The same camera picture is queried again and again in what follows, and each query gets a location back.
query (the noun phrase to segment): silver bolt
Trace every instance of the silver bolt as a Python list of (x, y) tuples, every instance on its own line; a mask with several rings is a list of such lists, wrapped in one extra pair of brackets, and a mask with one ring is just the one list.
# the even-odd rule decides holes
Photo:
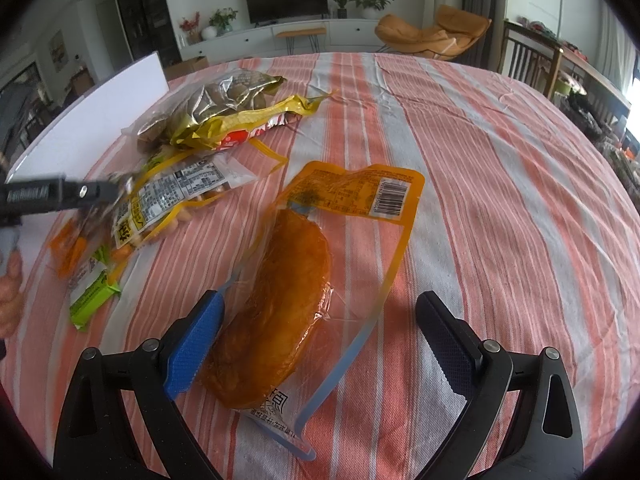
[(84, 350), (82, 350), (82, 359), (86, 359), (88, 361), (89, 359), (93, 359), (97, 355), (97, 353), (97, 348), (89, 346), (89, 348), (85, 348)]
[(487, 352), (491, 352), (492, 354), (497, 354), (500, 351), (500, 344), (493, 339), (487, 339), (482, 343), (482, 346), (484, 346)]
[(145, 352), (155, 352), (156, 350), (158, 350), (159, 346), (160, 342), (158, 341), (158, 339), (147, 339), (142, 343), (142, 349)]
[(559, 359), (560, 352), (553, 348), (552, 346), (548, 346), (545, 348), (545, 354), (549, 359)]

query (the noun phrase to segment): human hand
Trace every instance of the human hand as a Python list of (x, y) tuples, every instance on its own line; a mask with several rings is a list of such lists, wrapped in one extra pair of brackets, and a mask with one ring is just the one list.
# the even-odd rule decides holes
[(22, 257), (12, 251), (6, 266), (6, 275), (0, 277), (0, 338), (11, 336), (22, 319), (24, 297), (22, 285)]

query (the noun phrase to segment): white sideboard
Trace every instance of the white sideboard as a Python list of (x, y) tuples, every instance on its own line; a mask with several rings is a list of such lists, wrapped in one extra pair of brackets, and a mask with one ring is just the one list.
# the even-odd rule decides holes
[[(287, 55), (287, 43), (276, 34), (286, 30), (324, 27), (326, 34), (318, 36), (321, 52), (375, 52), (382, 41), (374, 33), (376, 20), (308, 20), (279, 23), (265, 27), (228, 32), (209, 41), (201, 41), (180, 49), (182, 60), (206, 56), (210, 64), (243, 57), (276, 57)], [(294, 54), (309, 54), (311, 43), (306, 36), (296, 38)]]

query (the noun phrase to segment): white plant pot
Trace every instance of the white plant pot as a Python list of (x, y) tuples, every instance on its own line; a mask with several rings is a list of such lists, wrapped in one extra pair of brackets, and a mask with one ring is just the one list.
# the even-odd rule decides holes
[(215, 38), (218, 35), (218, 30), (215, 27), (211, 27), (211, 25), (209, 25), (209, 27), (205, 27), (202, 29), (202, 32), (200, 33), (200, 35), (202, 36), (202, 39), (205, 41), (213, 40), (213, 38)]
[(374, 7), (364, 7), (362, 9), (362, 17), (365, 20), (379, 20), (380, 11), (375, 9)]

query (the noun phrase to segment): striped tablecloth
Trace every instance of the striped tablecloth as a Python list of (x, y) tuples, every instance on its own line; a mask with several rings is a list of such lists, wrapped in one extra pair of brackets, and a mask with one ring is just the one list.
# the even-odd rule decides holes
[[(178, 398), (222, 475), (412, 479), (463, 405), (415, 326), (415, 299), (431, 289), (481, 338), (517, 352), (561, 351), (592, 460), (640, 392), (640, 218), (583, 134), (527, 86), (453, 63), (319, 54), (207, 70), (238, 65), (286, 77), (280, 94), (304, 93), (309, 84), (338, 93), (313, 117), (265, 135), (290, 158), (288, 168), (229, 194), (149, 248), (136, 264), (139, 286), (103, 307), (88, 332), (68, 322), (64, 285), (41, 253), (0, 379), (46, 456), (80, 351), (130, 350), (161, 335), (228, 278), (257, 213), (306, 162), (320, 159), (350, 170), (377, 163), (424, 174), (409, 248), (377, 329), (306, 427), (314, 462), (294, 459), (201, 387)], [(92, 174), (116, 167), (119, 147)], [(346, 247), (352, 259), (363, 250)], [(505, 412), (514, 400), (510, 394)], [(162, 471), (131, 395), (126, 405), (144, 456)], [(505, 430), (502, 416), (477, 469), (490, 465)]]

